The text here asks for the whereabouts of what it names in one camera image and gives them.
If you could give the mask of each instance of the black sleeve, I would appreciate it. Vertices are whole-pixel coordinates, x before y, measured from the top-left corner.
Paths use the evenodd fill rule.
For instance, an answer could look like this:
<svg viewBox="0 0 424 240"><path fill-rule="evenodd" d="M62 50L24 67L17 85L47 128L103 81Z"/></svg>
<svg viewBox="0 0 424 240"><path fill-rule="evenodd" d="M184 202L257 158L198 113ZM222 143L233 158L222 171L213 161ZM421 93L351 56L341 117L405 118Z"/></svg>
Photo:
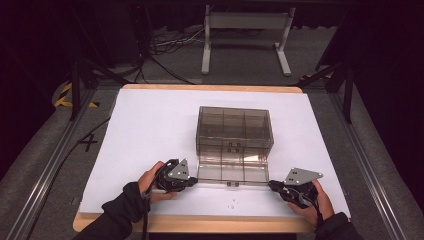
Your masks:
<svg viewBox="0 0 424 240"><path fill-rule="evenodd" d="M315 230L315 234L315 240L363 240L344 213L338 213L325 220Z"/></svg>
<svg viewBox="0 0 424 240"><path fill-rule="evenodd" d="M102 206L104 213L84 228L74 240L117 240L125 239L132 232L132 224L140 221L145 209L150 205L143 203L137 182L125 185L123 192L113 201Z"/></svg>

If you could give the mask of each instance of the hand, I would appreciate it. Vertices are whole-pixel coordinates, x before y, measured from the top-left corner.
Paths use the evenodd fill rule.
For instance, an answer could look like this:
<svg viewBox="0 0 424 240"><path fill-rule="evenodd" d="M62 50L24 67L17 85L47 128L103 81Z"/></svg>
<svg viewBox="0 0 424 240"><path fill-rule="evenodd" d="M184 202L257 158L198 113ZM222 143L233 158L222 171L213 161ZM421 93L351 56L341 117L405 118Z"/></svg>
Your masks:
<svg viewBox="0 0 424 240"><path fill-rule="evenodd" d="M157 162L152 169L150 169L149 171L146 171L141 177L140 179L138 179L138 188L140 189L140 193L141 192L145 192L149 186L150 183L153 181L153 179L155 178L155 174L156 172L164 165L163 162L159 161ZM175 195L177 195L177 193L175 192L169 192L169 193L151 193L150 195L150 203L155 203L157 201L160 200L170 200L173 197L175 197Z"/></svg>
<svg viewBox="0 0 424 240"><path fill-rule="evenodd" d="M317 201L319 205L319 211L321 212L322 218L325 221L329 217L334 215L333 205L331 204L330 198L324 192L318 180L312 180L312 183L317 189L317 192L318 192ZM294 213L304 216L308 222L314 225L314 227L317 226L318 215L317 215L317 210L315 209L314 206L310 206L305 209L302 209L298 207L296 204L291 202L288 203L288 206L293 210Z"/></svg>

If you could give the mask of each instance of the wooden table edge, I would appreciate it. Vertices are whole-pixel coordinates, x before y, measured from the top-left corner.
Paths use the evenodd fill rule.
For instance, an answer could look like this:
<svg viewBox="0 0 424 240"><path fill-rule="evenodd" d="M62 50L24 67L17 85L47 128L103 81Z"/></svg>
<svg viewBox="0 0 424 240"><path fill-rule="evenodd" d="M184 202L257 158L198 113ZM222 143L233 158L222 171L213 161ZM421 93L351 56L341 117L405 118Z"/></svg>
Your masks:
<svg viewBox="0 0 424 240"><path fill-rule="evenodd" d="M240 91L240 92L277 92L303 93L298 87L284 86L236 86L236 85L183 85L183 84L127 84L123 89L162 89L162 90L200 90L200 91Z"/></svg>
<svg viewBox="0 0 424 240"><path fill-rule="evenodd" d="M96 220L99 213L81 213L73 222L75 231L82 231ZM133 224L133 232L141 232L143 221ZM304 218L223 217L149 215L149 232L161 233L299 233L314 228Z"/></svg>

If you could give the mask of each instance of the person's left hand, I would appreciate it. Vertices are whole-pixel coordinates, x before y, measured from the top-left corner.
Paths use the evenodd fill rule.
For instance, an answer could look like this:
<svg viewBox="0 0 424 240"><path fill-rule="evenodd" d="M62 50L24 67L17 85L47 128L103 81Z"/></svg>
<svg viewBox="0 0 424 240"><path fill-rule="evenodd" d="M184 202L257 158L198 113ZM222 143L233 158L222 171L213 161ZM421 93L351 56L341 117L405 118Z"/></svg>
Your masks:
<svg viewBox="0 0 424 240"><path fill-rule="evenodd" d="M153 181L153 179L155 178L155 174L156 172L164 165L163 162L158 161L153 167L152 169L150 169L149 171L146 171L141 177L140 179L138 179L138 188L141 192L145 192L147 190L147 188L149 188L150 183ZM150 195L150 203L155 203L157 201L160 200L170 200L173 197L175 197L175 195L177 195L176 192L169 192L169 193L151 193Z"/></svg>

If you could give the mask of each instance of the transparent plastic box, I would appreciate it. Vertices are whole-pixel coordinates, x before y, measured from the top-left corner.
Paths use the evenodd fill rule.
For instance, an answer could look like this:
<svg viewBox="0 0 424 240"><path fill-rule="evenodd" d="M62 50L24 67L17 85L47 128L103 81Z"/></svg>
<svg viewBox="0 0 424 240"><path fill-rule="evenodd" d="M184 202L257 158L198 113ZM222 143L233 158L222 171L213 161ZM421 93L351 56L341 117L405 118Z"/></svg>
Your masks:
<svg viewBox="0 0 424 240"><path fill-rule="evenodd" d="M196 134L199 182L267 185L273 144L268 110L201 106Z"/></svg>

